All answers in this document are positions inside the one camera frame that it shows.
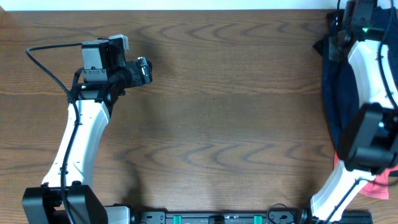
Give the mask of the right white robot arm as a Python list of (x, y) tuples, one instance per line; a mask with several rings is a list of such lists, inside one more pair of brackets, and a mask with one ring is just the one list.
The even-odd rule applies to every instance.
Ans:
[(348, 1), (327, 16), (315, 43), (322, 56), (322, 101), (334, 146), (333, 171), (300, 223), (371, 223), (349, 212), (357, 194), (387, 198), (397, 172), (397, 8)]

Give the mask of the navy blue shorts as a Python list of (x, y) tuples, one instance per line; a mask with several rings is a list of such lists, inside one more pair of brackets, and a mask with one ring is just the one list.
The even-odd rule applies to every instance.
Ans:
[(326, 15), (328, 33), (313, 45), (322, 56), (322, 102), (334, 148), (341, 133), (359, 110), (359, 97), (353, 69), (347, 56), (337, 49), (337, 33), (341, 29), (344, 10)]

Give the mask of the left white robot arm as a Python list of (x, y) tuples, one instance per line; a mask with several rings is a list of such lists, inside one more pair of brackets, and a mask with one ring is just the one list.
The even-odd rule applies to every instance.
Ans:
[[(22, 206), (29, 223), (131, 223), (127, 205), (104, 206), (92, 189), (100, 139), (113, 105), (127, 88), (152, 81), (152, 64), (145, 57), (113, 70), (106, 82), (79, 83), (73, 77), (68, 121), (56, 158), (39, 187), (27, 188)], [(107, 93), (116, 96), (107, 97)]]

